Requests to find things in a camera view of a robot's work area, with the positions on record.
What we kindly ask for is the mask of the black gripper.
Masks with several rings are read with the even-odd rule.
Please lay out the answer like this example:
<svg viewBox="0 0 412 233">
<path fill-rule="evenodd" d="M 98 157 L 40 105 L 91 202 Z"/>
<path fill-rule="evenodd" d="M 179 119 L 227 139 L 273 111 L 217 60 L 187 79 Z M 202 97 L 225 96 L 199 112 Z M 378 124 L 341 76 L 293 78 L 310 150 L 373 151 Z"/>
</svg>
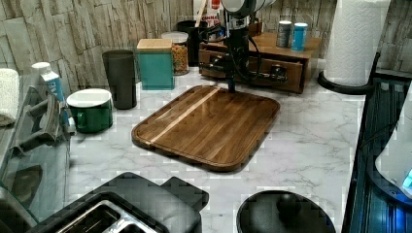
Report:
<svg viewBox="0 0 412 233">
<path fill-rule="evenodd" d="M 234 70 L 241 78 L 248 76 L 249 64 L 249 30 L 248 20 L 235 18 L 230 15 L 224 16 L 226 29 L 225 45 L 233 62 Z M 230 93 L 235 93 L 235 79 L 227 78 L 227 87 Z"/>
</svg>

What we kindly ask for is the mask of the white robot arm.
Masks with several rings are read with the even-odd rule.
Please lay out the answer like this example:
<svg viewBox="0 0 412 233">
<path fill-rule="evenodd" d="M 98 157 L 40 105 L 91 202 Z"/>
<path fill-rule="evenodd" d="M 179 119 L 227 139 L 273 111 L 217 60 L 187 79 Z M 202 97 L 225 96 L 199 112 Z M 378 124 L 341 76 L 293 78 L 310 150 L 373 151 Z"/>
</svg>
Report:
<svg viewBox="0 0 412 233">
<path fill-rule="evenodd" d="M 249 19 L 261 8 L 271 5 L 276 0 L 222 0 L 225 27 L 224 44 L 227 47 L 228 61 L 225 63 L 225 78 L 228 91 L 235 92 L 235 78 L 251 82 L 262 78 L 260 74 L 261 56 L 258 46 L 249 36 Z M 249 71 L 249 43 L 256 49 L 257 70 Z"/>
</svg>

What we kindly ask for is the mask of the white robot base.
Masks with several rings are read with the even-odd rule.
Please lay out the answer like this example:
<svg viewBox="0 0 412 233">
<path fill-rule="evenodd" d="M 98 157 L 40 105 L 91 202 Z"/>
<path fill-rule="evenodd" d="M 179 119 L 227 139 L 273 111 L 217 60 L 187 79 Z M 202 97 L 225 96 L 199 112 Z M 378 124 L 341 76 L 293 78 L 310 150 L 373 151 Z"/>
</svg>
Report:
<svg viewBox="0 0 412 233">
<path fill-rule="evenodd" d="M 403 91 L 404 97 L 396 101 L 400 114 L 390 123 L 389 141 L 372 159 L 370 177 L 390 198 L 411 206 L 412 123 L 411 85 Z"/>
</svg>

